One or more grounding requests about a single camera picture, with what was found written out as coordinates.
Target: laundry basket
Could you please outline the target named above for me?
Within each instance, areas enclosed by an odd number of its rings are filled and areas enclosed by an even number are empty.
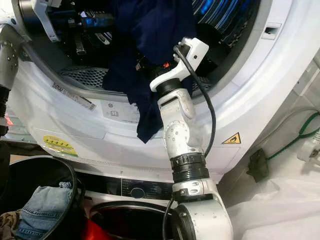
[[[59,182],[71,182],[72,194],[67,208],[41,240],[81,239],[86,223],[85,188],[69,164],[51,156],[35,156],[11,164],[9,172],[7,185],[0,194],[0,214],[21,209],[38,186],[57,187]]]

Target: metal mesh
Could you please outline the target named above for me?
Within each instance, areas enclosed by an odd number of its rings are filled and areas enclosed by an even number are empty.
[[[79,83],[94,88],[102,88],[104,76],[108,69],[88,66],[69,66],[60,72],[61,76],[68,76]]]

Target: yellow warning sticker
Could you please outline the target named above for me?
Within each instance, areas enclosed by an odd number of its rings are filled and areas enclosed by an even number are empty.
[[[235,135],[229,137],[227,140],[225,140],[222,144],[240,144],[240,134],[237,132]]]
[[[78,157],[78,154],[74,147],[70,143],[66,142],[65,140],[62,140],[59,137],[45,135],[43,136],[43,141],[49,149],[52,149],[62,154]]]

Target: denim jeans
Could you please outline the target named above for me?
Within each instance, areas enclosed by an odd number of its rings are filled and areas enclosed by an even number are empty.
[[[71,195],[69,188],[39,186],[21,209],[16,236],[23,240],[40,239],[64,213]]]

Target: green wire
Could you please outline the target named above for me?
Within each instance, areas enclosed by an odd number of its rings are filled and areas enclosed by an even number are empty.
[[[314,114],[312,114],[306,121],[305,123],[302,125],[300,131],[299,131],[299,135],[293,139],[291,142],[289,142],[287,145],[285,145],[283,148],[281,148],[279,151],[277,151],[275,154],[267,157],[266,159],[267,160],[270,160],[270,159],[273,159],[274,157],[278,156],[280,153],[282,153],[284,150],[286,150],[287,148],[289,148],[290,146],[292,146],[294,143],[296,143],[299,139],[305,139],[305,138],[308,138],[308,137],[311,137],[313,136],[314,134],[316,134],[316,132],[320,129],[317,128],[316,130],[310,132],[310,133],[306,133],[306,134],[303,134],[306,130],[306,128],[308,127],[308,125],[311,123],[311,121],[316,118],[317,116],[320,116],[320,113],[319,112],[316,112]]]

